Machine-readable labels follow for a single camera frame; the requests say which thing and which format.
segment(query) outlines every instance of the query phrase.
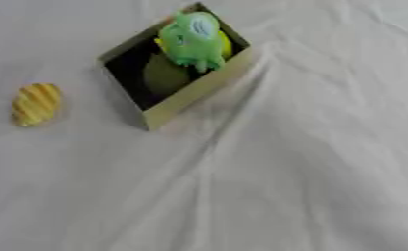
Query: toy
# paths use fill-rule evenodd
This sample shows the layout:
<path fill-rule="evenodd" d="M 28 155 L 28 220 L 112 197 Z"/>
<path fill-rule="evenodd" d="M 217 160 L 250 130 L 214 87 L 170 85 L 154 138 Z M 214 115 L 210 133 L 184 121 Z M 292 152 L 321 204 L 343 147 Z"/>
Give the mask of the toy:
<path fill-rule="evenodd" d="M 223 58 L 227 60 L 231 58 L 231 56 L 233 55 L 233 45 L 231 44 L 231 41 L 226 36 L 226 34 L 223 33 L 221 30 L 218 32 L 218 35 L 223 41 L 223 52 L 222 52 Z"/>
<path fill-rule="evenodd" d="M 220 36 L 223 42 L 223 51 L 222 56 L 225 60 L 229 59 L 233 55 L 232 44 L 229 38 L 223 33 L 221 30 L 218 31 L 218 35 Z M 155 38 L 154 42 L 160 47 L 160 49 L 166 53 L 166 46 L 163 44 L 163 41 L 160 38 Z"/>
<path fill-rule="evenodd" d="M 61 91 L 51 83 L 22 87 L 12 102 L 12 117 L 17 126 L 37 126 L 54 117 L 61 105 Z"/>
<path fill-rule="evenodd" d="M 160 44 L 176 64 L 194 65 L 199 73 L 205 73 L 225 63 L 219 29 L 218 20 L 209 13 L 177 13 L 174 21 L 160 30 Z"/>
<path fill-rule="evenodd" d="M 164 54 L 152 55 L 144 68 L 148 89 L 158 97 L 173 94 L 190 83 L 187 70 L 171 62 Z"/>

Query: wrinkled fabric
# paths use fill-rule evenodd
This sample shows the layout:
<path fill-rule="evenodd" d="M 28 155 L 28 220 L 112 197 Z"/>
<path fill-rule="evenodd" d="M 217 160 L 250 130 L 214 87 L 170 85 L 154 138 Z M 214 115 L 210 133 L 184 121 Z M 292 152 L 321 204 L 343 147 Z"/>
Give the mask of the wrinkled fabric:
<path fill-rule="evenodd" d="M 204 1 L 254 64 L 146 132 L 96 58 L 190 3 L 0 0 L 0 251 L 408 251 L 408 0 Z"/>

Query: cardboard box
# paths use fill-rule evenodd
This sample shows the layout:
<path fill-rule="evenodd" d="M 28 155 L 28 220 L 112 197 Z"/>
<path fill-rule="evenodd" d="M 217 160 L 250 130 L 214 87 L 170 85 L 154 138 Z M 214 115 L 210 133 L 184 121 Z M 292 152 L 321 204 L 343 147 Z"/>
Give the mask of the cardboard box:
<path fill-rule="evenodd" d="M 151 95 L 145 87 L 142 69 L 147 64 L 151 52 L 159 50 L 153 39 L 166 25 L 167 19 L 149 27 L 99 58 L 106 74 L 126 92 L 149 130 L 157 129 L 190 104 L 207 96 L 226 82 L 236 79 L 246 71 L 251 62 L 250 44 L 203 4 L 191 5 L 183 11 L 208 12 L 219 20 L 221 30 L 233 44 L 233 56 L 221 69 L 197 77 L 187 86 L 161 100 Z"/>

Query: yellow object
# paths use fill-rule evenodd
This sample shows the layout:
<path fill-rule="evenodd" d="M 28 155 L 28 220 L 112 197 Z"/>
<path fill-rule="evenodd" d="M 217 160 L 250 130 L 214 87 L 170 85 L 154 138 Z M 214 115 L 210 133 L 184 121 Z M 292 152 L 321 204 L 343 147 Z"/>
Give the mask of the yellow object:
<path fill-rule="evenodd" d="M 166 52 L 166 47 L 163 45 L 163 42 L 161 41 L 160 38 L 155 38 L 154 41 L 155 41 L 155 43 L 158 45 L 158 47 L 160 47 L 160 49 L 161 49 L 163 52 Z"/>
<path fill-rule="evenodd" d="M 218 35 L 220 36 L 221 40 L 223 40 L 223 58 L 226 60 L 233 55 L 233 46 L 225 33 L 219 31 Z"/>
<path fill-rule="evenodd" d="M 12 102 L 17 126 L 37 126 L 53 118 L 61 105 L 61 91 L 51 83 L 24 86 Z"/>
<path fill-rule="evenodd" d="M 218 31 L 218 35 L 220 36 L 221 40 L 223 40 L 223 58 L 228 59 L 233 55 L 231 41 L 222 31 Z M 155 38 L 154 42 L 158 45 L 158 47 L 160 47 L 163 52 L 166 52 L 166 47 L 164 46 L 163 41 L 160 38 Z"/>

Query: green toy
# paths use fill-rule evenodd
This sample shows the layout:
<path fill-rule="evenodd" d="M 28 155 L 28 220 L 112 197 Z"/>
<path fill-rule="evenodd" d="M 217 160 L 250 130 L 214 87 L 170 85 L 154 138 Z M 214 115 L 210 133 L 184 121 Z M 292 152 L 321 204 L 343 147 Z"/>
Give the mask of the green toy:
<path fill-rule="evenodd" d="M 199 73 L 225 63 L 218 20 L 206 12 L 177 13 L 159 32 L 166 55 L 178 65 L 194 65 Z"/>

